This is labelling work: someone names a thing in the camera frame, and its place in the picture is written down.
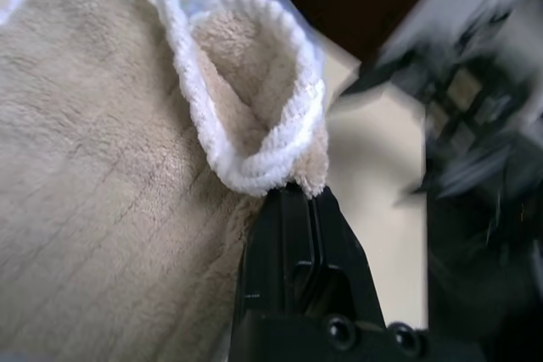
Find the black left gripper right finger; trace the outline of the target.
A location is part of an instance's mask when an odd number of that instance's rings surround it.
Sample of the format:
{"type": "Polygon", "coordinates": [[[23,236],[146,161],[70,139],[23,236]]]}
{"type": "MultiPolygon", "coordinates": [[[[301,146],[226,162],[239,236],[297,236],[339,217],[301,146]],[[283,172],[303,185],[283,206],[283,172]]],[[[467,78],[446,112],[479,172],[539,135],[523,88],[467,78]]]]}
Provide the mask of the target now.
{"type": "Polygon", "coordinates": [[[323,309],[384,328],[366,253],[330,188],[316,198],[323,248],[323,309]]]}

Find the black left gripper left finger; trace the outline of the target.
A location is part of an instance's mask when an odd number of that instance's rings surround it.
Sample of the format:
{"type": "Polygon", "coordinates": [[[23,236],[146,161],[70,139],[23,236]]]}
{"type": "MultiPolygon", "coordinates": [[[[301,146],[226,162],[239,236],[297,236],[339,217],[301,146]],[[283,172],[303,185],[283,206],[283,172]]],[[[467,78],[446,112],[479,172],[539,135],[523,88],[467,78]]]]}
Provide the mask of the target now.
{"type": "Polygon", "coordinates": [[[315,261],[310,203],[295,184],[270,191],[249,228],[238,267],[233,318],[250,310],[296,315],[315,261]]]}

